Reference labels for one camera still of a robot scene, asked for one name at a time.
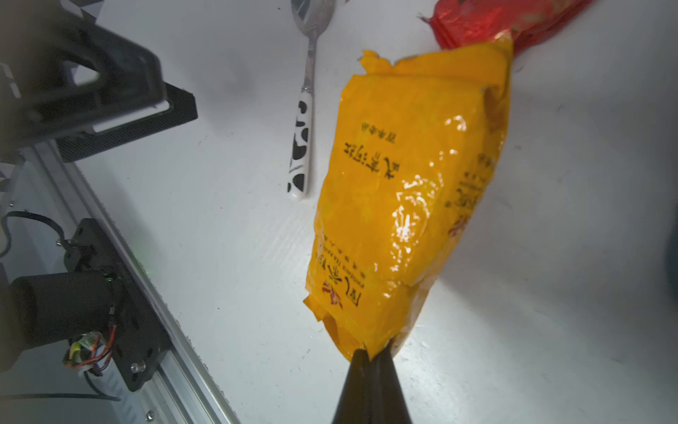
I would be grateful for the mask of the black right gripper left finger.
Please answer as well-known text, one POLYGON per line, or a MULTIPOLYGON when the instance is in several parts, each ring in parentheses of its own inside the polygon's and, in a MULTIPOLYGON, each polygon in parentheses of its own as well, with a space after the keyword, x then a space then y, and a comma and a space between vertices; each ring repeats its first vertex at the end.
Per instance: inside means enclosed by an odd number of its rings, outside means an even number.
POLYGON ((333 424, 370 422, 370 364, 367 351, 357 350, 353 353, 351 365, 344 382, 344 388, 332 420, 333 424))

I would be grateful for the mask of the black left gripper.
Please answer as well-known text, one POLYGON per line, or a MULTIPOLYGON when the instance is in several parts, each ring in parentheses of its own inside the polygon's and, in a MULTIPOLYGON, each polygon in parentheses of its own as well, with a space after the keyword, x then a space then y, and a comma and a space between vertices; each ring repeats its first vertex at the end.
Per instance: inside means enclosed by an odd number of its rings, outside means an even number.
POLYGON ((60 137, 60 157, 73 163, 197 118, 195 96, 164 86, 148 49, 48 1, 1 3, 2 155, 60 137), (165 98, 166 111, 79 132, 165 98))

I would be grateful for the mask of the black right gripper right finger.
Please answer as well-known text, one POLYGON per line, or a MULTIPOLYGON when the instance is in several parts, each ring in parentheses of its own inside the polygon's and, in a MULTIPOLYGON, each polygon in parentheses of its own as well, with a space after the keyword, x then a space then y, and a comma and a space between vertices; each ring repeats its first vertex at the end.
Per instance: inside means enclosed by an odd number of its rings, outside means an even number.
POLYGON ((372 383, 370 394, 370 422, 382 424, 410 424, 411 416, 398 379, 392 356, 394 341, 374 357, 370 366, 372 383))

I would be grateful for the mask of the cow pattern handled spoon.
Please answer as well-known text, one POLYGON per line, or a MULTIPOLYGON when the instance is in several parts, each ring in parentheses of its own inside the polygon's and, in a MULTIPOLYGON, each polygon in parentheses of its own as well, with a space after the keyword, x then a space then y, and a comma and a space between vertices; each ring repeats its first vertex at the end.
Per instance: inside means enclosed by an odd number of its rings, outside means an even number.
POLYGON ((314 125, 314 72, 319 37, 327 29, 335 12, 335 1, 292 1, 291 9, 300 32, 308 39, 305 76, 296 111, 291 160, 287 178, 287 193, 294 201, 307 195, 310 150, 314 125))

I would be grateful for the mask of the yellow tea bag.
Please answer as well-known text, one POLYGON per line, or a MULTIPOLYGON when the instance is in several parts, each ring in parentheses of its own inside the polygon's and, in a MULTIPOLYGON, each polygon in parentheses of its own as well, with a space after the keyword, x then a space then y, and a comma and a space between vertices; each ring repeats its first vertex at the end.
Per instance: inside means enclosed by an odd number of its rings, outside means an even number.
POLYGON ((390 62, 344 88, 305 305, 338 351, 396 353, 480 204, 507 139, 509 35, 390 62))

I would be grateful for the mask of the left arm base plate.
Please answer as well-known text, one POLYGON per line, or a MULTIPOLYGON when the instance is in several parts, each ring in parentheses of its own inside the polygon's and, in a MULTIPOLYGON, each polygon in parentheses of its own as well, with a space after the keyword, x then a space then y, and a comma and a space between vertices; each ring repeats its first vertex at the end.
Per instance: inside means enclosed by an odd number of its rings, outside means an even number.
POLYGON ((65 268, 82 274, 92 271, 108 290, 107 314, 117 327, 112 360, 128 390, 136 392, 152 379, 172 348, 170 336, 155 309, 141 291, 102 226, 83 219, 73 236, 74 247, 65 254, 65 268))

